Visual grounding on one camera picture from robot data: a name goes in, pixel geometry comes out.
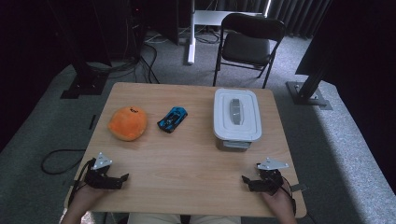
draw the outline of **person's knee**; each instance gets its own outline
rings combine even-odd
[[[173,214],[130,213],[128,224],[176,224],[180,216]]]
[[[190,224],[241,224],[241,217],[191,216]]]

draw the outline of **desk leg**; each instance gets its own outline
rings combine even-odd
[[[194,14],[195,14],[195,1],[191,0],[191,37],[190,37],[190,47],[189,47],[189,64],[194,64],[195,58],[195,23],[194,23]]]

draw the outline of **white plastic container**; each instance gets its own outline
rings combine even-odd
[[[218,149],[246,151],[262,136],[256,94],[248,90],[216,90],[213,129]]]

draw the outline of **black chair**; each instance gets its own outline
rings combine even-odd
[[[277,47],[285,36],[285,31],[286,27],[282,21],[268,19],[264,16],[249,16],[242,13],[227,15],[221,22],[213,86],[216,86],[221,64],[261,71],[257,78],[262,76],[269,64],[262,84],[264,89],[276,56]],[[275,43],[272,49],[271,44],[273,42],[270,43],[270,40]]]

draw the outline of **chair backrest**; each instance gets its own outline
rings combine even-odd
[[[282,21],[268,19],[264,16],[249,16],[243,13],[231,13],[221,22],[221,31],[234,30],[250,37],[270,39],[279,42],[286,33]]]

